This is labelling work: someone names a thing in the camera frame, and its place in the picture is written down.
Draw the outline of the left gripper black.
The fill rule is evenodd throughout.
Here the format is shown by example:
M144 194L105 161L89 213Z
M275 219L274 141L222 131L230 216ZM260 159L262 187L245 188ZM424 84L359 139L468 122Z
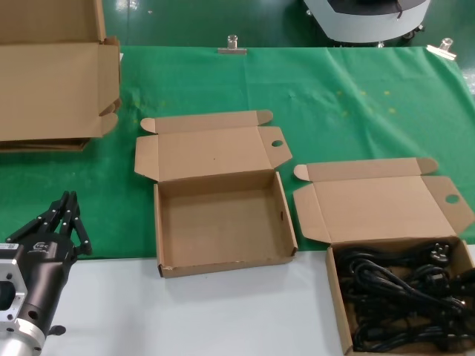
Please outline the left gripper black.
M54 233L60 220L61 235ZM73 231L79 239L79 245L75 247L71 240ZM71 267L77 261L76 255L91 256L93 253L80 218L76 192L65 191L48 210L13 232L5 242L19 243L22 247L19 268L27 295L19 318L47 334Z

